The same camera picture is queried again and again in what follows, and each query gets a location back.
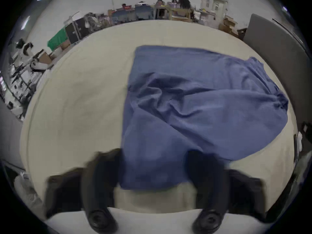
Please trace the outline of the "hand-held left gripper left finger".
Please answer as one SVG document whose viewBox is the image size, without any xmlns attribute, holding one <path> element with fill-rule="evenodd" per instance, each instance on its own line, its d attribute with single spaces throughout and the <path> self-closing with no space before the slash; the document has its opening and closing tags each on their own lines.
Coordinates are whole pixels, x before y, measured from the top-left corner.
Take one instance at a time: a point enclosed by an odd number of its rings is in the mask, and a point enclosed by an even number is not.
<svg viewBox="0 0 312 234">
<path fill-rule="evenodd" d="M 46 219 L 58 213 L 83 210 L 90 227 L 99 234 L 115 233 L 118 224 L 109 207 L 115 207 L 122 149 L 98 152 L 85 167 L 73 168 L 46 181 Z"/>
</svg>

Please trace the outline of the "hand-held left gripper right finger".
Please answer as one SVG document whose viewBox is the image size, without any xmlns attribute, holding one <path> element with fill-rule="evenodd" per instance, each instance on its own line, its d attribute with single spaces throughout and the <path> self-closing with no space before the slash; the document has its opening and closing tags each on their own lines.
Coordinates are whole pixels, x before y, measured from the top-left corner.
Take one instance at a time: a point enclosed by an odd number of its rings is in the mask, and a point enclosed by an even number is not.
<svg viewBox="0 0 312 234">
<path fill-rule="evenodd" d="M 216 232 L 227 212 L 266 218 L 263 182 L 237 170 L 227 169 L 214 154 L 191 150 L 186 154 L 186 174 L 197 191 L 200 214 L 192 225 L 195 234 Z"/>
</svg>

